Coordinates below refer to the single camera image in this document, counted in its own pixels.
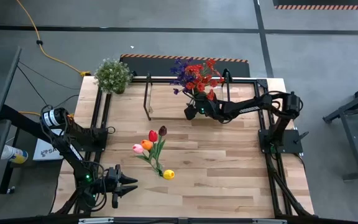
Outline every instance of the green plant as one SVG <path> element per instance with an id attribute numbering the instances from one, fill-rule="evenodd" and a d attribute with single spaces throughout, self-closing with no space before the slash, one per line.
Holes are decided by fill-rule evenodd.
<path id="1" fill-rule="evenodd" d="M 127 84 L 131 82 L 132 74 L 129 72 L 127 64 L 107 58 L 103 59 L 94 78 L 103 92 L 121 94 L 125 91 Z"/>

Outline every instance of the wooden table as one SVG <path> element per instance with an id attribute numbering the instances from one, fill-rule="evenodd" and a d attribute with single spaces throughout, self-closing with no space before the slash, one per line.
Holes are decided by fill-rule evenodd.
<path id="1" fill-rule="evenodd" d="M 267 81 L 270 91 L 285 91 L 283 79 Z M 231 86 L 232 101 L 254 97 L 252 85 Z M 171 119 L 147 119 L 143 109 L 145 83 L 133 83 L 124 94 L 112 96 L 107 126 L 114 126 L 117 131 L 109 136 L 101 163 L 105 168 L 121 164 L 125 175 L 139 180 L 139 188 L 120 198 L 117 209 L 112 208 L 108 194 L 106 206 L 92 216 L 273 217 L 267 168 L 257 136 L 260 129 L 257 112 L 242 114 L 229 124 L 202 117 L 187 121 L 181 102 L 185 96 L 174 95 L 172 88 L 154 84 L 150 102 L 154 113 L 166 116 L 169 112 Z M 83 127 L 90 126 L 97 89 L 93 77 L 84 78 L 75 111 L 75 121 Z M 158 177 L 132 152 L 134 144 L 147 139 L 151 129 L 158 131 L 162 125 L 167 127 L 168 134 L 160 162 L 175 171 L 173 180 Z M 291 154 L 282 157 L 288 187 L 302 206 L 313 213 L 301 162 Z M 53 211 L 61 208 L 74 190 L 73 170 L 64 161 Z M 281 190 L 277 192 L 284 211 Z"/>

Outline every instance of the flower bouquet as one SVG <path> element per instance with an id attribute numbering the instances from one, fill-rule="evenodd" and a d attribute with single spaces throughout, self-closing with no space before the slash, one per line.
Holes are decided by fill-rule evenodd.
<path id="1" fill-rule="evenodd" d="M 151 130 L 149 132 L 149 140 L 142 140 L 140 144 L 135 144 L 132 149 L 136 154 L 140 154 L 136 155 L 136 157 L 150 164 L 159 176 L 167 180 L 172 180 L 175 177 L 175 173 L 172 170 L 162 172 L 163 167 L 158 161 L 165 144 L 165 140 L 163 140 L 162 137 L 166 134 L 167 128 L 165 126 L 160 128 L 158 134 Z"/>
<path id="2" fill-rule="evenodd" d="M 206 86 L 216 87 L 219 83 L 224 83 L 222 75 L 214 69 L 215 60 L 209 59 L 203 64 L 189 65 L 192 60 L 193 58 L 190 58 L 183 62 L 178 58 L 175 60 L 175 65 L 178 66 L 170 69 L 172 74 L 177 75 L 177 78 L 171 81 L 171 84 L 183 87 L 181 90 L 174 88 L 174 94 L 177 95 L 181 91 L 194 96 L 200 93 L 206 94 L 204 92 Z M 219 80 L 212 79 L 214 75 L 217 75 Z M 210 89 L 206 97 L 209 100 L 214 100 L 216 97 L 214 90 Z"/>

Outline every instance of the orange tulip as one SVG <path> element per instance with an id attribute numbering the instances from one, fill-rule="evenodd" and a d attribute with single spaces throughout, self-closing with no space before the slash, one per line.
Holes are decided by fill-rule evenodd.
<path id="1" fill-rule="evenodd" d="M 150 151 L 153 148 L 153 143 L 149 140 L 142 140 L 141 145 L 147 151 Z"/>

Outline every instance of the floor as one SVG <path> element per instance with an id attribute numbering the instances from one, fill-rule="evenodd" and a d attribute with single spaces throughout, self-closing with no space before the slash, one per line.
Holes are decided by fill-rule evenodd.
<path id="1" fill-rule="evenodd" d="M 358 90 L 358 11 L 276 10 L 271 0 L 22 3 L 38 26 L 110 27 L 105 32 L 40 32 L 50 55 L 80 70 L 93 72 L 102 59 L 120 54 L 194 55 L 244 58 L 249 60 L 251 77 L 284 78 L 287 90 L 295 91 L 305 103 L 295 124 L 301 132 L 310 132 L 302 143 L 315 214 L 358 221 L 358 180 L 341 179 L 357 171 L 356 162 L 342 124 L 335 120 L 328 125 L 321 119 Z M 0 0 L 0 25 L 29 26 L 30 22 L 15 1 Z M 265 32 L 255 31 L 263 27 Z M 23 48 L 21 62 L 56 82 L 78 88 L 81 77 L 44 57 L 35 40 L 34 31 L 0 30 L 0 45 Z M 50 104 L 78 93 L 24 71 Z M 22 111 L 39 112 L 42 107 L 19 72 L 7 103 Z M 64 107 L 74 111 L 75 104 L 71 99 Z M 54 163 L 16 170 L 12 182 L 17 192 L 0 195 L 0 218 L 47 214 L 58 170 Z"/>

